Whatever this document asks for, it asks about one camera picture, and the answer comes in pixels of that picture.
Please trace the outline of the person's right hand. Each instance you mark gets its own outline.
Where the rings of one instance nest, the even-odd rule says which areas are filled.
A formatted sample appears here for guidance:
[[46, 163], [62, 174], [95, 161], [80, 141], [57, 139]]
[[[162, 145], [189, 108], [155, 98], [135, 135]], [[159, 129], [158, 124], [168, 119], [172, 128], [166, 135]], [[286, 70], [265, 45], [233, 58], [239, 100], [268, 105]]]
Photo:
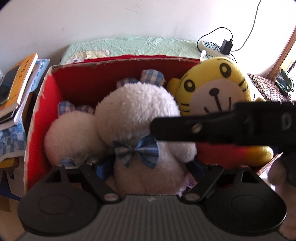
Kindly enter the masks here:
[[287, 216], [281, 225], [280, 233], [289, 240], [295, 240], [295, 186], [287, 181], [287, 170], [280, 161], [274, 161], [268, 173], [269, 182], [287, 206]]

